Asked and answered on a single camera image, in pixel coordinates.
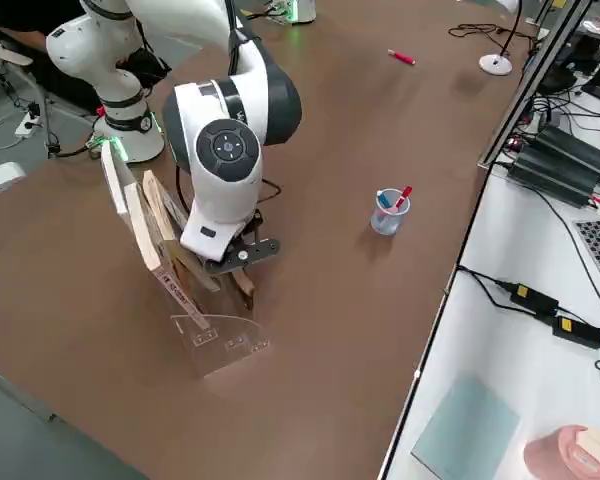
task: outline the clear plastic cup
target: clear plastic cup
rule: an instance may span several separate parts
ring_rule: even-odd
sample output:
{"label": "clear plastic cup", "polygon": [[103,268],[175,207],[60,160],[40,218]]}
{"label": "clear plastic cup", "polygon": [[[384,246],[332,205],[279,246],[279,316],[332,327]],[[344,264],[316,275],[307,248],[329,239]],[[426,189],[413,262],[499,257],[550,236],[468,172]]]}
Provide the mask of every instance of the clear plastic cup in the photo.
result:
{"label": "clear plastic cup", "polygon": [[[380,190],[379,193],[384,193],[389,203],[395,205],[400,195],[402,195],[402,190],[385,188],[384,190]],[[375,200],[376,208],[371,215],[371,228],[381,235],[395,235],[400,229],[400,225],[402,225],[409,208],[411,208],[411,200],[407,198],[398,209],[395,207],[383,207],[378,199],[378,194],[376,194]]]}

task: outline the red marker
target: red marker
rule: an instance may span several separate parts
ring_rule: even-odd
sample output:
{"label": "red marker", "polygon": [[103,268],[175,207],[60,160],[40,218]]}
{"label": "red marker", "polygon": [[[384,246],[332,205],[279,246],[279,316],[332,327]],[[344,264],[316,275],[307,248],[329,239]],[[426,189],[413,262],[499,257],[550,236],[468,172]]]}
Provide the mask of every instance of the red marker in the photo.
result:
{"label": "red marker", "polygon": [[411,195],[411,190],[413,190],[413,188],[411,187],[407,187],[404,189],[404,192],[402,192],[402,195],[400,195],[400,198],[396,202],[396,208],[400,208],[400,206],[404,203],[407,197]]}
{"label": "red marker", "polygon": [[396,52],[394,50],[387,50],[387,51],[389,52],[389,55],[391,55],[394,58],[397,58],[401,62],[408,63],[409,65],[415,65],[416,64],[416,61],[413,58],[407,57],[403,53]]}

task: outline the brown table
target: brown table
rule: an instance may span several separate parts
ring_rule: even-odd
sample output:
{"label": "brown table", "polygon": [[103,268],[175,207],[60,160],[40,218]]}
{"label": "brown table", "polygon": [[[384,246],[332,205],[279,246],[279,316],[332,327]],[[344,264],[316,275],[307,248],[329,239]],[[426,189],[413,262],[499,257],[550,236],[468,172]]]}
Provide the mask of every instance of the brown table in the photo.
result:
{"label": "brown table", "polygon": [[[293,139],[265,152],[284,192],[262,206],[281,254],[250,270],[274,341],[263,355],[194,378],[168,320],[178,309],[97,163],[47,162],[0,195],[0,373],[153,479],[375,477],[458,253],[478,156],[518,78],[485,75],[493,45],[447,29],[504,20],[455,0],[318,10],[312,25],[255,27],[304,109]],[[526,42],[514,44],[519,68]],[[172,79],[226,64],[203,51]],[[166,154],[144,167],[172,185]],[[405,183],[402,231],[375,235],[374,192]]]}

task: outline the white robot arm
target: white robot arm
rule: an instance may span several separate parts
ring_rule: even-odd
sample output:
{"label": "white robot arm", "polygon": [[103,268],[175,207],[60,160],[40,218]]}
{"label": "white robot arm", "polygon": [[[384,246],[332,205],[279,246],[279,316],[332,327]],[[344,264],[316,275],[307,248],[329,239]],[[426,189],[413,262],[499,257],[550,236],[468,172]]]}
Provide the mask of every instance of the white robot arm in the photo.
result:
{"label": "white robot arm", "polygon": [[48,37],[49,55],[65,73],[94,86],[106,111],[96,128],[120,137],[136,161],[160,153],[163,140],[138,80],[115,66],[141,46],[135,18],[228,49],[228,77],[175,89],[195,190],[181,242],[221,261],[254,215],[261,145],[286,142],[300,123],[293,83],[230,0],[80,1],[87,15]]}

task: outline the clear acrylic stand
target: clear acrylic stand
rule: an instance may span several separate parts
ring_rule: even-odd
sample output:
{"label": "clear acrylic stand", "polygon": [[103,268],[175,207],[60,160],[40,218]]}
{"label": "clear acrylic stand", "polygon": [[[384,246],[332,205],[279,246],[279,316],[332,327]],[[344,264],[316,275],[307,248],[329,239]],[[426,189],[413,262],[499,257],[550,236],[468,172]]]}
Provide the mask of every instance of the clear acrylic stand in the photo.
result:
{"label": "clear acrylic stand", "polygon": [[171,316],[201,377],[250,357],[270,344],[264,328],[253,320],[228,315],[204,318],[211,326],[203,330],[188,315]]}

